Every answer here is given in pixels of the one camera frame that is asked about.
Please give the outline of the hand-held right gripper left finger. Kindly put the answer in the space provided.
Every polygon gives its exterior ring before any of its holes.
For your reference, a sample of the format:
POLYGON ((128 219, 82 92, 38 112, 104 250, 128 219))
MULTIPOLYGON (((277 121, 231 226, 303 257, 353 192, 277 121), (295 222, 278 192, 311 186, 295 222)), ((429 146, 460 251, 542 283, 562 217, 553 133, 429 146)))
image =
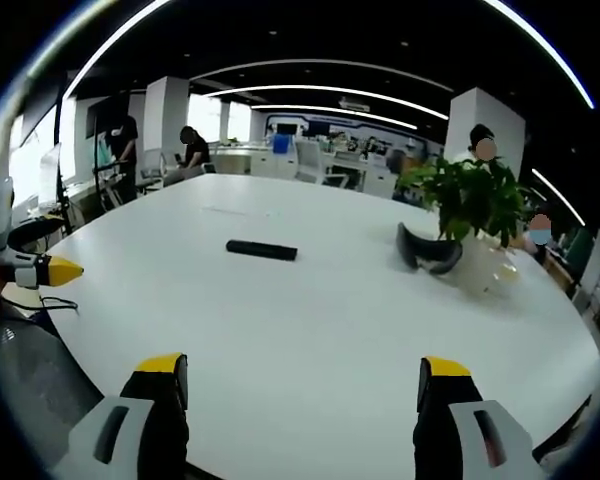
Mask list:
POLYGON ((103 398, 70 432, 56 479, 183 479, 189 427, 187 356, 144 360, 117 396, 103 398))

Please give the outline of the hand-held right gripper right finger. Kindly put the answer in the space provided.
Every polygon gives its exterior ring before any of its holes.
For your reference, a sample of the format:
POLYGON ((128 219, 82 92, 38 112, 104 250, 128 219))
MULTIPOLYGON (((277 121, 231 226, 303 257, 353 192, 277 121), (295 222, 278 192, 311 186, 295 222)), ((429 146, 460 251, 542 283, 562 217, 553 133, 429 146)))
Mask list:
POLYGON ((417 479, 542 479, 528 432, 497 401, 482 398, 470 371, 421 359, 413 431, 417 479))

